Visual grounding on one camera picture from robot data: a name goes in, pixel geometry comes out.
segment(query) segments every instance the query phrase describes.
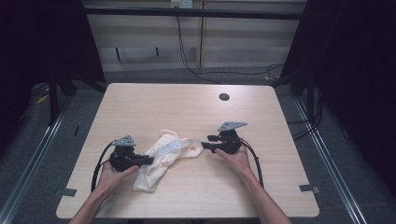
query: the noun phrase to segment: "cable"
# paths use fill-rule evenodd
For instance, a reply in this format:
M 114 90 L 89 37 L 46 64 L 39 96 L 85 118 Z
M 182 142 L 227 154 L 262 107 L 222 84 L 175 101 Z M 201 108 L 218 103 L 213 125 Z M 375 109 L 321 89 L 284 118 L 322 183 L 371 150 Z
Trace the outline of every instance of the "cable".
M 241 139 L 242 144 L 247 147 L 247 149 L 250 151 L 250 153 L 253 155 L 253 159 L 256 162 L 256 166 L 257 166 L 257 173 L 259 174 L 259 181 L 260 184 L 262 185 L 262 187 L 264 188 L 264 183 L 262 182 L 262 168 L 260 167 L 260 162 L 259 162 L 259 158 L 256 156 L 256 153 L 253 150 L 253 147 L 244 139 Z
M 209 79 L 209 78 L 205 78 L 205 77 L 200 77 L 199 75 L 207 75 L 207 74 L 236 74 L 236 75 L 246 75 L 246 76 L 256 76 L 256 75 L 262 75 L 265 73 L 268 73 L 272 70 L 275 70 L 276 68 L 278 68 L 279 66 L 283 66 L 283 63 L 273 63 L 270 64 L 267 69 L 265 71 L 261 71 L 261 72 L 257 72 L 257 73 L 242 73 L 242 72 L 229 72 L 229 71 L 216 71 L 216 72 L 196 72 L 196 71 L 192 71 L 192 69 L 189 66 L 187 57 L 186 57 L 186 53 L 184 50 L 184 44 L 183 44 L 183 38 L 182 38 L 182 34 L 181 34 L 181 26 L 180 26 L 180 17 L 177 17 L 177 32 L 178 32 L 178 41 L 179 41 L 179 51 L 180 51 L 180 57 L 181 57 L 181 61 L 183 62 L 184 67 L 191 72 L 193 75 L 195 75 L 196 77 L 206 80 L 206 81 L 210 81 L 216 84 L 220 84 L 219 82 Z
M 322 98 L 323 96 L 321 95 L 321 92 L 318 93 L 318 104 L 317 104 L 317 110 L 318 113 L 315 115 L 315 124 L 311 127 L 308 128 L 308 130 L 304 130 L 298 133 L 295 133 L 293 135 L 293 140 L 296 141 L 302 137 L 304 137 L 305 135 L 307 135 L 308 133 L 312 133 L 320 124 L 321 119 L 322 119 L 322 114 L 323 114 L 323 105 L 322 105 Z
M 183 62 L 184 67 L 191 72 L 193 75 L 195 75 L 196 77 L 206 80 L 206 81 L 210 81 L 216 84 L 220 84 L 217 81 L 211 80 L 209 78 L 205 78 L 205 77 L 200 77 L 198 76 L 194 71 L 191 70 L 189 63 L 187 62 L 187 57 L 186 57 L 186 53 L 184 51 L 184 44 L 183 44 L 183 39 L 181 37 L 181 28 L 180 28 L 180 17 L 176 17 L 177 20 L 177 31 L 178 31 L 178 42 L 179 42 L 179 50 L 180 50 L 180 57 L 181 57 L 181 61 Z
M 102 166 L 103 163 L 107 162 L 107 161 L 102 162 L 102 159 L 105 156 L 107 150 L 111 147 L 111 145 L 115 141 L 117 141 L 117 140 L 112 141 L 111 143 L 109 143 L 107 145 L 107 147 L 105 147 L 105 149 L 102 152 L 102 155 L 99 158 L 98 163 L 96 164 L 95 171 L 93 171 L 93 177 L 92 177 L 92 183 L 91 183 L 91 192 L 96 188 L 96 180 L 97 180 L 97 177 L 98 177 L 98 174 L 99 174 L 100 167 Z

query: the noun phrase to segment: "metal frame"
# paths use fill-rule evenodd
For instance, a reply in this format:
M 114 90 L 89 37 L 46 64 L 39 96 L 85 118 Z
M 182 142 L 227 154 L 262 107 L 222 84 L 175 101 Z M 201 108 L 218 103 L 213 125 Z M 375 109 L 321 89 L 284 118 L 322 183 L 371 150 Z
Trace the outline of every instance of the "metal frame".
M 303 101 L 299 98 L 295 101 L 297 108 L 300 112 L 301 117 L 304 120 L 308 120 L 307 110 Z M 320 136 L 318 129 L 314 127 L 314 125 L 308 120 L 305 123 L 305 126 L 308 130 L 311 130 L 310 135 L 312 140 L 314 141 L 315 146 L 317 147 L 318 154 L 323 160 L 324 165 L 326 166 L 327 171 L 329 172 L 330 177 L 332 178 L 332 182 L 334 183 L 337 191 L 348 211 L 350 217 L 354 224 L 367 224 L 366 219 L 359 207 L 358 202 L 353 196 L 347 182 L 342 177 L 340 171 L 338 170 L 337 165 L 332 159 L 332 154 L 329 149 L 327 149 L 326 144 L 324 143 L 322 137 Z
M 33 181 L 33 178 L 35 177 L 35 173 L 37 173 L 41 162 L 44 160 L 44 157 L 50 147 L 50 143 L 52 142 L 53 137 L 58 132 L 58 129 L 61 126 L 62 120 L 64 119 L 64 113 L 69 107 L 71 100 L 72 97 L 68 97 L 65 106 L 61 111 L 61 114 L 46 130 L 46 133 L 44 134 L 40 144 L 35 150 L 35 154 L 33 155 L 32 159 L 30 159 L 28 165 L 26 166 L 26 169 L 24 170 L 20 180 L 18 181 L 18 184 L 8 196 L 4 206 L 0 211 L 1 224 L 11 223 L 15 214 L 17 213 L 23 197 L 25 196 L 31 182 Z
M 235 11 L 188 8 L 142 8 L 142 7 L 29 7 L 34 12 L 83 13 L 91 15 L 126 16 L 171 16 L 171 17 L 208 17 L 298 21 L 301 12 Z

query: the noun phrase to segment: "crumpled cloth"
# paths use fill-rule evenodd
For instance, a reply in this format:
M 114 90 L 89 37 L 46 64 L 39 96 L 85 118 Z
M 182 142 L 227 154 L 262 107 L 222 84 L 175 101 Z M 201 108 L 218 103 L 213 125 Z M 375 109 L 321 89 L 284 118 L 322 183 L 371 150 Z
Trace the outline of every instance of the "crumpled cloth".
M 161 138 L 145 153 L 154 157 L 154 162 L 140 167 L 133 189 L 153 192 L 157 182 L 177 159 L 197 158 L 202 150 L 201 140 L 180 139 L 173 131 L 161 130 Z

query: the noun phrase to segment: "black curtain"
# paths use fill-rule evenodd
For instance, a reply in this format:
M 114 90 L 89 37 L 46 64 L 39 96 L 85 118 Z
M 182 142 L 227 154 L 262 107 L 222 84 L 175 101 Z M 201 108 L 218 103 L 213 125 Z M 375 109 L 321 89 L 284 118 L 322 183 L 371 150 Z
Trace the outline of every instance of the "black curtain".
M 32 87 L 48 82 L 50 72 L 60 84 L 71 79 L 105 82 L 87 16 L 70 9 L 79 7 L 78 0 L 2 1 L 1 148 L 12 138 Z
M 299 94 L 313 74 L 364 159 L 396 196 L 395 10 L 391 1 L 308 0 L 281 77 Z

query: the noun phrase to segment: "table hole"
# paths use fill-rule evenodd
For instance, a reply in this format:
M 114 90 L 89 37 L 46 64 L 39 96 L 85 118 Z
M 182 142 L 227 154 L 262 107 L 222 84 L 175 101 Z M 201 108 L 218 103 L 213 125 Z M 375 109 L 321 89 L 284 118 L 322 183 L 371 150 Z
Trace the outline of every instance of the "table hole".
M 230 100 L 230 95 L 227 94 L 227 93 L 222 93 L 222 94 L 219 95 L 219 98 L 222 101 L 228 101 L 228 100 Z

